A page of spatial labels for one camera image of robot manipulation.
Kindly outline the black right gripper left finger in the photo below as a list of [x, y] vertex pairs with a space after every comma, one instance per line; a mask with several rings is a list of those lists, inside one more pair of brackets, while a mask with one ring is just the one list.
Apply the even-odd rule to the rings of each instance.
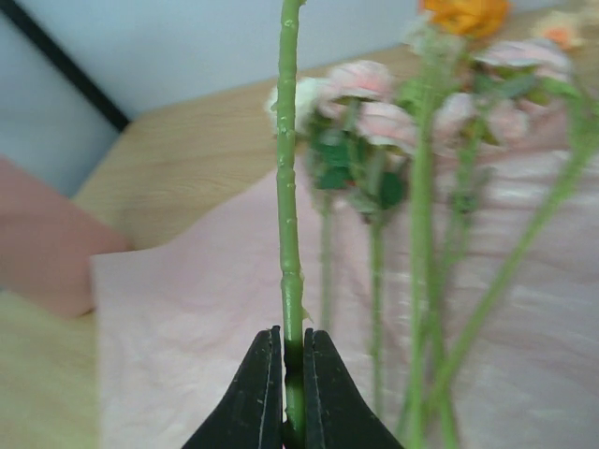
[[183, 449], [281, 449], [280, 327], [258, 332], [224, 396]]

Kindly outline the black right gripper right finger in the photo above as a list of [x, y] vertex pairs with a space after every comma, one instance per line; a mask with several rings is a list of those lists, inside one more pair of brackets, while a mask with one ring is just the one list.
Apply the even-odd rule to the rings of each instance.
[[324, 330], [305, 332], [303, 380], [307, 448], [402, 448], [362, 398]]

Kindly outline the peach rose stem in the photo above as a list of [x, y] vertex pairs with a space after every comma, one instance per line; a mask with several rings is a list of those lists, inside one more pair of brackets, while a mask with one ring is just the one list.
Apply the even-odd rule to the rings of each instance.
[[285, 347], [285, 446], [305, 446], [303, 277], [295, 184], [297, 45], [301, 1], [284, 0], [277, 82], [277, 203]]

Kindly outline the pink cylindrical vase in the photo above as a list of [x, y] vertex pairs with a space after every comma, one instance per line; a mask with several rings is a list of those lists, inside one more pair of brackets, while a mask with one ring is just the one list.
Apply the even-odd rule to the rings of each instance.
[[1, 159], [1, 286], [63, 317], [94, 307], [91, 258], [125, 252], [126, 238]]

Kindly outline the artificial flower bunch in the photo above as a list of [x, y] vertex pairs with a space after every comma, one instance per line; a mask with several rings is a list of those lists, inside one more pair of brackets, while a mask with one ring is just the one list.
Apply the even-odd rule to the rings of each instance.
[[303, 325], [408, 448], [598, 441], [598, 102], [577, 30], [489, 40], [504, 1], [443, 1], [416, 72], [296, 85]]

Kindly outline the left black frame post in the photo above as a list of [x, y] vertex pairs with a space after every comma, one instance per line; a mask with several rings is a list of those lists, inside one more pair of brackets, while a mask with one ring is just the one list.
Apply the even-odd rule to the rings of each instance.
[[118, 132], [130, 124], [124, 112], [99, 88], [47, 31], [19, 4], [1, 0], [1, 13]]

